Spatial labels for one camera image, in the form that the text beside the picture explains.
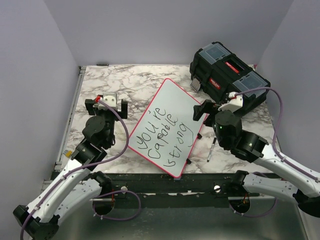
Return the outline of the white whiteboard marker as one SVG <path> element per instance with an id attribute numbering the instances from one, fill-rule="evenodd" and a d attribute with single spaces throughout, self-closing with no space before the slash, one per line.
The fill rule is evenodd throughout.
<path id="1" fill-rule="evenodd" d="M 208 163 L 211 158 L 212 158 L 212 155 L 213 155 L 213 151 L 214 151 L 214 147 L 216 145 L 216 141 L 217 141 L 217 138 L 214 137 L 213 141 L 212 141 L 212 144 L 211 144 L 211 147 L 209 149 L 209 153 L 208 153 L 208 156 L 207 156 L 207 159 L 206 159 L 206 162 Z"/>

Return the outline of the pink-framed whiteboard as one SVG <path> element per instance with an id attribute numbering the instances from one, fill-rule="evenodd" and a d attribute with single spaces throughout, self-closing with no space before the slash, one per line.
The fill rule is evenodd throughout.
<path id="1" fill-rule="evenodd" d="M 174 178 L 180 178 L 207 114 L 193 120 L 200 102 L 166 78 L 129 136 L 128 147 Z"/>

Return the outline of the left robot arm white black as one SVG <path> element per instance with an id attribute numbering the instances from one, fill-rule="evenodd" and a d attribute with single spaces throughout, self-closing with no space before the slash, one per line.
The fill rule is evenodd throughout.
<path id="1" fill-rule="evenodd" d="M 27 233 L 34 240 L 50 240 L 74 210 L 96 197 L 107 197 L 111 179 L 97 165 L 107 163 L 106 151 L 115 145 L 115 122 L 123 125 L 128 117 L 128 102 L 108 100 L 98 95 L 86 99 L 90 118 L 82 130 L 84 138 L 72 152 L 65 167 L 49 186 L 28 205 L 18 205 L 13 215 L 21 226 L 20 238 Z"/>

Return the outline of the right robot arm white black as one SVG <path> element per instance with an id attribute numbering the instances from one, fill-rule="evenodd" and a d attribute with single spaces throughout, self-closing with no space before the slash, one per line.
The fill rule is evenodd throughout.
<path id="1" fill-rule="evenodd" d="M 193 107 L 192 119 L 199 121 L 203 114 L 208 114 L 203 124 L 213 128 L 221 148 L 282 178 L 270 179 L 243 173 L 230 183 L 230 191 L 234 195 L 241 196 L 245 192 L 264 194 L 293 202 L 310 216 L 320 216 L 319 172 L 278 152 L 273 144 L 256 133 L 244 130 L 241 118 L 230 110 L 219 110 L 215 103 L 205 100 Z"/>

